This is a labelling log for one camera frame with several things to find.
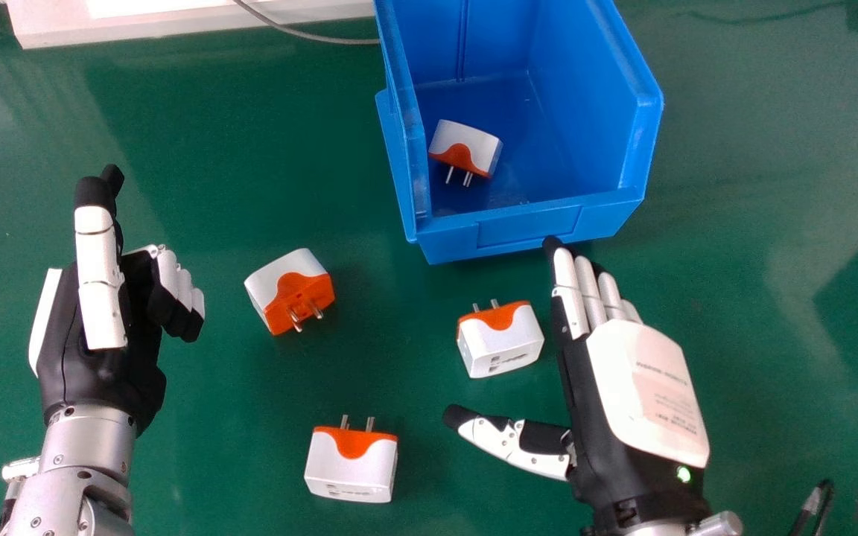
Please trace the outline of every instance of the blue storage bin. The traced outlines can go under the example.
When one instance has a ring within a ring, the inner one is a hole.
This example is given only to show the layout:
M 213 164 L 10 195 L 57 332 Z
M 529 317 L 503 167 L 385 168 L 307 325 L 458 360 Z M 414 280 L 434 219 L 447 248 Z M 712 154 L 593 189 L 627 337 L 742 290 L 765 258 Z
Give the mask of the blue storage bin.
M 375 0 L 375 16 L 402 226 L 430 264 L 610 237 L 641 203 L 664 96 L 611 0 Z M 503 140 L 491 179 L 445 184 L 439 119 Z

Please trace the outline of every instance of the green indicator light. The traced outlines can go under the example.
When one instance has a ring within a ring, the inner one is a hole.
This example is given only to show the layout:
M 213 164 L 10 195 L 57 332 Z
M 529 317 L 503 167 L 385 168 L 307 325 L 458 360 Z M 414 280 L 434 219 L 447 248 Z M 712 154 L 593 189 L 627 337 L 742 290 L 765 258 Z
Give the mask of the green indicator light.
M 679 465 L 677 468 L 677 479 L 684 484 L 688 484 L 690 482 L 690 469 L 685 468 L 684 465 Z

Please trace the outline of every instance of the dark green object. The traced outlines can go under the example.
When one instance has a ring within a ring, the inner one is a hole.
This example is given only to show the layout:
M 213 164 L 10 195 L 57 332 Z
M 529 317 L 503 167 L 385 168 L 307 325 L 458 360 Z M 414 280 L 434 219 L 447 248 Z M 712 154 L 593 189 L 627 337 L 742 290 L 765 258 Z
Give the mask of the dark green object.
M 786 533 L 828 476 L 827 535 L 858 535 L 858 33 L 841 7 L 746 26 L 689 14 L 776 14 L 763 6 L 620 3 L 667 108 L 647 200 L 582 250 L 684 347 L 714 508 Z M 343 30 L 372 23 L 321 28 Z M 402 237 L 382 87 L 375 48 L 255 28 L 20 51 L 0 11 L 0 466 L 41 445 L 28 331 L 45 268 L 74 254 L 75 181 L 116 162 L 127 245 L 175 248 L 208 296 L 200 341 L 161 353 L 168 399 L 133 468 L 140 536 L 578 534 L 590 512 L 565 484 L 440 421 L 461 403 L 566 424 L 551 342 L 487 380 L 454 342 L 489 298 L 530 299 L 547 325 L 548 268 L 538 252 L 425 264 Z M 242 281 L 303 246 L 337 303 L 274 339 Z M 306 491 L 311 430 L 343 413 L 401 438 L 389 505 Z

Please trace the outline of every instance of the bin bottom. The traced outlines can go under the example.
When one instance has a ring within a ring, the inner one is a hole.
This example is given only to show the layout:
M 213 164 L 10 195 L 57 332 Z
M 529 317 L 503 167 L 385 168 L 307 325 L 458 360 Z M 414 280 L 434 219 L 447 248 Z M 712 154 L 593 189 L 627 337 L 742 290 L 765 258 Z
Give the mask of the bin bottom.
M 491 179 L 474 177 L 463 187 L 458 170 L 445 184 L 449 167 L 429 159 L 432 216 L 592 194 L 579 184 L 571 160 L 545 118 L 527 72 L 416 86 L 416 99 L 432 139 L 439 119 L 450 119 L 500 137 L 501 157 Z

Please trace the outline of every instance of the power adapter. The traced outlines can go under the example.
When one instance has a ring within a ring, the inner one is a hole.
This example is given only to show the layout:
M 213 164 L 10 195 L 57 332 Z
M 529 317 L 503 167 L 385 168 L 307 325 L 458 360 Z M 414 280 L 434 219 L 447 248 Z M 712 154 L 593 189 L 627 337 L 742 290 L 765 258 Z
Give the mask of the power adapter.
M 355 503 L 388 503 L 393 498 L 396 447 L 392 434 L 350 430 L 343 415 L 340 427 L 316 427 L 310 440 L 303 479 L 313 495 Z
M 528 366 L 538 359 L 545 342 L 535 310 L 528 301 L 514 301 L 479 310 L 459 319 L 456 344 L 469 377 L 489 377 Z
M 273 335 L 295 329 L 303 320 L 323 318 L 323 309 L 336 301 L 333 279 L 306 248 L 292 251 L 253 272 L 244 281 L 253 308 Z
M 429 144 L 429 156 L 449 165 L 445 183 L 449 184 L 453 170 L 459 168 L 465 172 L 464 187 L 469 187 L 476 175 L 491 179 L 500 155 L 498 137 L 448 119 L 439 119 Z

